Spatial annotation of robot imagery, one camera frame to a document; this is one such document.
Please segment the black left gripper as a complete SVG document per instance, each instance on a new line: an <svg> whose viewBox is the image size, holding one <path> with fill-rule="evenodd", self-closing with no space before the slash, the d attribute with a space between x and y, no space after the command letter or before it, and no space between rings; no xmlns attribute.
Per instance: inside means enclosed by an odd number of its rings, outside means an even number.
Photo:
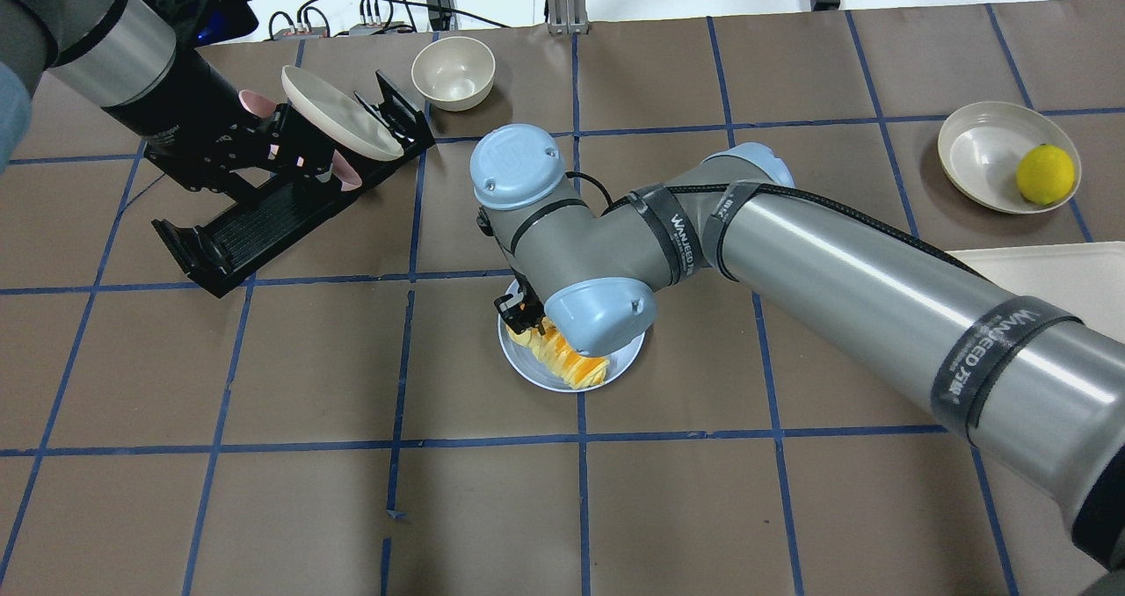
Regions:
<svg viewBox="0 0 1125 596"><path fill-rule="evenodd" d="M256 202L264 193L240 175L243 169L261 169L284 180L309 179L326 174L334 152L335 142L292 103L277 103L266 118L251 114L192 154L174 156L145 148L145 159L190 192L210 191L236 202Z"/></svg>

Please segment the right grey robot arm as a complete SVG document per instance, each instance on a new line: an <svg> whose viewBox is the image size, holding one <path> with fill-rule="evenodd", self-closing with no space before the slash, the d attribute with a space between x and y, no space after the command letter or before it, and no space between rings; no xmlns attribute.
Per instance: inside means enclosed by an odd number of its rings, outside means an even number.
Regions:
<svg viewBox="0 0 1125 596"><path fill-rule="evenodd" d="M1045 493L1073 544L1122 577L1120 341L796 190L759 143L708 156L598 216L534 125L490 130L469 172L479 227L518 276L518 295L496 302L511 331L547 318L576 353L608 356L652 325L657 291L716 269Z"/></svg>

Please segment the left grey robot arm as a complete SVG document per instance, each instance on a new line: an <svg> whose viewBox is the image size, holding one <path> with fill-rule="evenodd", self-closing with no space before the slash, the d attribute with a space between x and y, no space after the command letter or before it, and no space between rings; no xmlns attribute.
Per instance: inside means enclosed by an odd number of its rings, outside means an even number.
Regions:
<svg viewBox="0 0 1125 596"><path fill-rule="evenodd" d="M240 170L338 177L333 151L282 156L284 141L148 0L3 0L3 164L32 127L33 94L51 74L146 143L146 159L189 191L253 202Z"/></svg>

